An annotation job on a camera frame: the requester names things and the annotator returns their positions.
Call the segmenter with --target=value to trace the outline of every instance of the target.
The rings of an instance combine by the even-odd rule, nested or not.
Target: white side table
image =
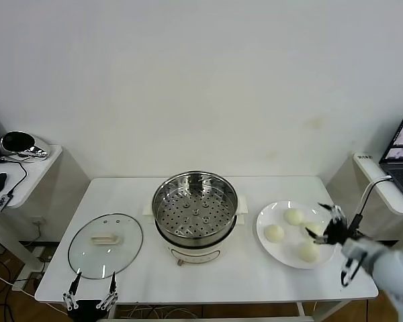
[[[377,161],[380,156],[370,153],[355,153],[353,160],[364,173],[368,181],[385,176],[386,173],[379,167]],[[387,208],[398,216],[403,216],[403,194],[391,181],[377,184],[374,189],[381,197]],[[403,250],[403,233],[400,240],[393,246],[394,249]]]
[[[21,207],[38,183],[42,180],[44,175],[48,172],[50,167],[54,164],[58,156],[61,154],[62,148],[61,146],[51,147],[52,153],[47,159],[33,163],[23,163],[23,167],[28,175],[15,189],[13,198],[10,200],[7,207]],[[0,192],[0,196],[7,193],[24,175],[21,167],[14,163],[0,164],[0,173],[1,172],[7,173],[7,180],[4,189]],[[4,227],[3,224],[1,224],[1,221],[0,244],[26,264],[21,271],[21,274],[18,276],[18,279],[27,278],[31,272],[40,272],[42,270],[43,263],[41,263],[37,257],[42,253],[43,248],[36,248],[33,253],[30,253],[18,242],[15,236]]]

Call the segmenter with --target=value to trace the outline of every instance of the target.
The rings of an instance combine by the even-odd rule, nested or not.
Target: glass lid
[[[142,228],[135,218],[112,213],[82,227],[74,236],[67,257],[75,273],[99,280],[130,265],[142,241]]]

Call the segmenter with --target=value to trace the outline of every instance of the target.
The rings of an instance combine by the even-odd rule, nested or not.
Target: stainless steel steamer basket
[[[152,212],[167,241],[201,249],[230,234],[236,224],[237,202],[236,191],[224,178],[190,171],[170,178],[156,190]]]

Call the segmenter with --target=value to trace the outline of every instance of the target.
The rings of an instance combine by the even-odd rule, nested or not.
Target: white table
[[[51,148],[52,153],[47,159],[42,161],[38,160],[33,163],[22,163],[28,175],[13,192],[13,198],[7,204],[7,207],[18,208],[25,203],[27,198],[62,152],[61,146],[51,146]],[[7,173],[7,180],[3,190],[0,192],[0,196],[8,193],[9,190],[24,176],[24,171],[21,167],[14,163],[0,164],[0,173],[2,172]],[[30,253],[18,242],[11,232],[2,226],[2,224],[0,224],[0,244],[26,264],[18,276],[18,279],[27,278],[30,275],[30,272],[41,271],[43,264],[37,259],[37,256],[42,253],[44,248],[37,248],[33,251],[33,254]],[[24,286],[24,284],[25,281],[22,281],[18,286]]]
[[[353,156],[355,164],[358,165],[369,182],[386,175],[378,164],[380,158],[380,155],[363,152],[355,153]],[[375,191],[392,213],[403,216],[403,193],[393,182],[381,182],[375,186]],[[393,248],[403,250],[403,233]]]
[[[13,198],[6,207],[18,208],[25,203],[27,198],[62,152],[61,146],[51,146],[51,148],[51,155],[45,160],[37,160],[33,161],[33,163],[28,163],[31,162],[31,160],[28,160],[28,162],[22,162],[28,173],[27,178],[25,178],[24,181],[22,181],[15,189]],[[7,193],[9,190],[11,190],[11,188],[24,176],[24,172],[21,167],[14,163],[0,163],[0,173],[1,172],[7,173],[7,180],[5,187],[0,192],[0,196],[3,193]]]
[[[139,220],[144,243],[135,261],[117,275],[118,304],[280,303],[341,301],[316,310],[321,321],[354,299],[376,297],[373,280],[360,271],[343,288],[340,271],[344,257],[337,249],[332,259],[315,270],[288,267],[272,258],[255,237],[255,218],[269,203],[292,199],[303,203],[332,203],[323,183],[311,176],[232,177],[228,180],[247,198],[249,213],[235,227],[223,258],[200,266],[178,267],[160,242],[153,224],[142,215],[164,178],[97,178],[91,181],[79,208],[36,291],[36,300],[61,303],[75,278],[67,261],[73,236],[90,220],[106,213],[125,213]],[[78,299],[100,299],[110,279],[82,279]]]

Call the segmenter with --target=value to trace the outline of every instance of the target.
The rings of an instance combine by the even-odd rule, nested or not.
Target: white plate
[[[257,234],[263,247],[280,262],[295,268],[313,269],[327,262],[334,254],[334,246],[319,245],[320,255],[316,262],[307,263],[297,255],[297,247],[307,240],[302,235],[302,227],[290,225],[284,218],[283,213],[287,209],[299,209],[304,214],[304,222],[314,221],[322,226],[323,231],[331,219],[330,213],[318,205],[304,205],[295,201],[278,201],[266,206],[257,217]],[[280,244],[267,240],[264,229],[268,225],[276,224],[285,231],[285,238]]]

